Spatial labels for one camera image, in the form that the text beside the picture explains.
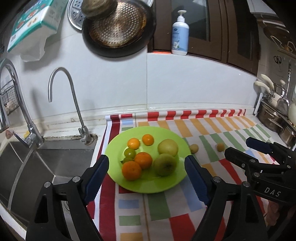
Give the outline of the person's right hand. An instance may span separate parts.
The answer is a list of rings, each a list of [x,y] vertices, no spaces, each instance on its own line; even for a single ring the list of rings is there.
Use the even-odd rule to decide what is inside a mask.
[[[269,201],[266,214],[266,221],[268,225],[274,226],[276,224],[276,221],[280,216],[278,211],[279,207],[278,203]]]

